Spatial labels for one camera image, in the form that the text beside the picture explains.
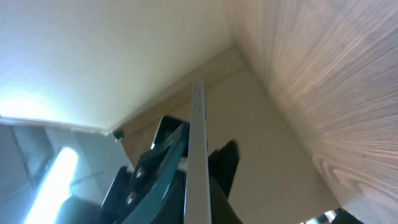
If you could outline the turquoise screen smartphone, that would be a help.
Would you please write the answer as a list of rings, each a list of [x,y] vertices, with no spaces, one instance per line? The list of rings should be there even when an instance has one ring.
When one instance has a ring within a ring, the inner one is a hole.
[[[174,177],[185,165],[184,223],[211,223],[211,200],[206,140],[206,96],[204,82],[192,87],[191,115],[166,140],[141,155],[133,177],[145,182],[141,191],[130,191],[117,223],[151,223],[167,208]]]

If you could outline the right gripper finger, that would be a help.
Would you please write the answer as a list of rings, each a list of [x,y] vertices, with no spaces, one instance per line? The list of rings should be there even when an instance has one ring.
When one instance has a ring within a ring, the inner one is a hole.
[[[208,157],[212,223],[243,223],[228,201],[239,160],[239,145],[234,139]]]

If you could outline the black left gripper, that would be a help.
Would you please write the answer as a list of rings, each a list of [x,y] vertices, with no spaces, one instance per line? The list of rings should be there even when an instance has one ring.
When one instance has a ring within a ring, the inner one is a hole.
[[[154,147],[143,153],[134,172],[119,169],[101,206],[100,223],[183,223],[190,125],[161,119]]]

